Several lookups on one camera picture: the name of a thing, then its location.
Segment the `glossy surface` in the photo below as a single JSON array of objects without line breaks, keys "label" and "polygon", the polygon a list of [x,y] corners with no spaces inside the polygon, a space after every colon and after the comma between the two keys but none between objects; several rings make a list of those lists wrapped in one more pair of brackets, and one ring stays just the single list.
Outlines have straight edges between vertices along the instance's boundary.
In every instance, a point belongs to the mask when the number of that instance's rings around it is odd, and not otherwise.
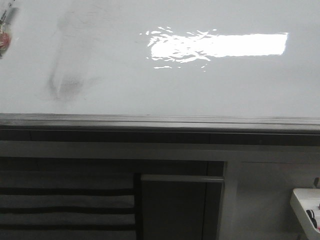
[{"label": "glossy surface", "polygon": [[0,113],[320,117],[320,2],[16,0]]}]

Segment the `cabinet handle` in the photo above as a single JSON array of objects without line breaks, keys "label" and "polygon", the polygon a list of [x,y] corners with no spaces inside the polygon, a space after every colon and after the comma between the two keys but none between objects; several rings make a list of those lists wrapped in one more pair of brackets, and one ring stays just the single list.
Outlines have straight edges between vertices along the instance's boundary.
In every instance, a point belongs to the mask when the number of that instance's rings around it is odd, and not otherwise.
[{"label": "cabinet handle", "polygon": [[160,175],[142,174],[142,181],[149,182],[189,182],[189,183],[223,183],[223,176],[192,176],[192,175]]}]

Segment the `white countertop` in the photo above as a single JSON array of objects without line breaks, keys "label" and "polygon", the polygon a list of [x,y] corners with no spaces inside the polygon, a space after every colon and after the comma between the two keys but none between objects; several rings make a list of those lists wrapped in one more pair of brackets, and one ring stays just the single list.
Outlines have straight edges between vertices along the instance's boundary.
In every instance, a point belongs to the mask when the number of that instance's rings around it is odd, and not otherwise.
[{"label": "white countertop", "polygon": [[15,7],[2,114],[320,118],[320,1]]}]

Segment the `metal handle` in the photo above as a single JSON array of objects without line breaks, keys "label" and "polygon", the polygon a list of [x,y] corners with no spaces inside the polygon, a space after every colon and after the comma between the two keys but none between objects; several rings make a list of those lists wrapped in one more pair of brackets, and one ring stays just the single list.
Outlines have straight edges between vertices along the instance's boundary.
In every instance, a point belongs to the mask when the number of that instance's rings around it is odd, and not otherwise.
[{"label": "metal handle", "polygon": [[160,175],[143,174],[142,181],[150,182],[189,182],[189,183],[223,183],[223,176],[192,176],[192,175]]}]

